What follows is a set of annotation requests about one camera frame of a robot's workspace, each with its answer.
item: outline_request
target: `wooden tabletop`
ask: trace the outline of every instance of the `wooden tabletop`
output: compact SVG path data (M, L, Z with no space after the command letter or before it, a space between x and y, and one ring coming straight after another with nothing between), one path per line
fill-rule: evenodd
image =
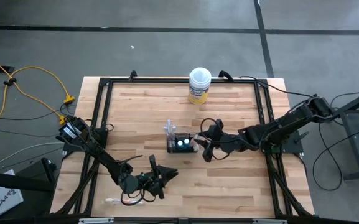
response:
M100 77L84 77L75 116L91 119ZM285 90L284 80L268 79L269 84ZM108 123L114 125L109 133L106 151L115 159L131 160L134 175L150 171L149 156L157 164L179 170L164 189L166 198L155 202L126 207L105 203L106 198L118 199L121 189L111 180L105 167L100 166L92 216L109 217L274 217L268 172L259 151L234 152L222 161L203 160L202 150L195 154L168 154L163 125L167 119L177 126L178 133L199 132L204 118L220 118L224 131L259 124L253 85L211 84L208 100L203 105L191 104L186 83L115 83ZM275 118L289 109L287 95L269 88ZM217 157L224 156L215 150ZM51 212L63 206L80 180L84 153L75 152L65 159L60 170ZM287 184L300 203L313 213L312 201L304 167L294 155L283 155ZM88 196L85 189L82 207ZM284 212L281 190L277 191Z

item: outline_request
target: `gray floor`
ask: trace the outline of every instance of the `gray floor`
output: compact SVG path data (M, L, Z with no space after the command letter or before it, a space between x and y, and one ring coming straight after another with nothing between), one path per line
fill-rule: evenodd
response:
M261 0L267 29L359 30L359 0ZM130 0L130 1L3 1L0 23L61 26L111 27L208 27L258 28L252 0ZM359 36L268 35L268 45L277 78L285 78L288 90L331 100L341 93L359 91ZM215 76L226 70L234 76L266 77L259 34L195 34L136 32L24 32L0 31L0 63L16 68L38 65L55 72L78 96L85 75L186 76L195 67L208 68ZM64 94L49 75L26 71L18 76L22 89L58 108ZM0 74L0 107L2 82ZM291 104L302 98L289 96ZM351 100L344 96L340 106ZM48 111L38 103L9 89L4 117L31 118ZM0 121L0 129L50 135L57 133L56 117L36 121ZM302 131L305 162L312 163L324 146L316 124ZM328 145L346 136L336 124L322 125ZM32 138L0 133L0 159L33 144L55 142L54 138ZM51 151L40 147L6 161L4 166ZM60 151L48 155L59 164ZM347 141L333 150L344 174L357 170ZM28 166L27 162L13 168ZM325 155L316 168L317 180L325 187L338 181L338 170ZM359 221L359 180L344 182L326 192L309 178L315 212L321 217Z

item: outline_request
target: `yellow extension cord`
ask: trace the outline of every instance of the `yellow extension cord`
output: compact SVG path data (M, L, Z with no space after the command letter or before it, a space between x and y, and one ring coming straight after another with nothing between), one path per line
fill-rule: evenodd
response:
M30 68L39 69L39 70L44 71L44 72L46 72L46 73L48 73L48 74L50 74L51 76L53 76L53 77L56 78L56 80L61 84L61 86L63 87L63 89L65 90L65 93L66 93L66 99L63 101L64 103L69 104L69 103L71 103L71 102L73 102L73 101L75 100L74 96L71 96L70 94L68 94L68 91L67 91L65 85L64 85L63 82L58 78L58 76L56 76L55 74L53 74L52 72L50 72L50 71L48 71L48 70L46 70L46 69L43 69L43 68L40 68L40 67L36 67L36 66L28 66L28 67L20 68L20 69L16 70L15 72L12 72L12 74L9 74L2 66L0 66L0 69L1 69L2 71L4 71L4 73L9 77L8 80L11 79L16 73L18 73L18 72L20 72L20 71L23 71L23 70L25 70L25 69L30 69ZM16 82L14 82L13 84L16 86L17 90L19 90L20 93L22 93L22 94L25 95L26 97L29 97L29 98L31 98L31 99L33 99L33 100L35 100L35 101L37 101L37 102L43 104L43 105L46 106L48 109L50 109L51 111L53 111L53 112L59 117L59 123L60 123L60 124L63 124L63 123L64 123L64 116L63 116L63 115L60 115L58 112L56 112L53 108L51 108L48 104L44 103L42 100L39 100L38 98L36 98L36 97L34 97L34 96L31 96L31 95L28 95L27 93L24 93L24 92L19 88L19 86L16 84ZM7 88L8 88L8 86L5 85L5 88L4 88L4 100L3 100L3 102L2 102L2 108L1 108L1 110L0 110L0 117L1 117L1 115L2 115L2 113L4 112L4 109L5 109Z

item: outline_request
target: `plastic container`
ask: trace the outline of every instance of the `plastic container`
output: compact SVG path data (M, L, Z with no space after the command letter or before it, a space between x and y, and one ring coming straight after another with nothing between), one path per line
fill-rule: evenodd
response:
M189 75L189 101L203 104L207 100L211 73L205 68L195 68Z

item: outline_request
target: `white cable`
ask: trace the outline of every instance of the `white cable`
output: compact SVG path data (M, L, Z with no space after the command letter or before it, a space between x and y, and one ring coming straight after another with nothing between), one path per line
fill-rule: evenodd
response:
M20 153L20 152L22 152L22 151L25 151L25 150L28 150L28 149L32 149L32 148L34 148L34 147L47 146L47 145L52 145L52 144L64 144L64 143L63 143L63 142L50 142L50 143L43 143L43 144L36 144L36 145L33 145L33 146L29 146L29 147L26 147L26 148L24 148L24 149L21 149L21 150L15 152L15 153L13 153L12 155L10 155L10 156L8 156L8 157L6 157L6 158L4 158L4 159L1 159L1 160L0 160L0 163L4 162L5 160L9 159L10 157L12 157L12 156L14 156L14 155L16 155L16 154L18 154L18 153Z

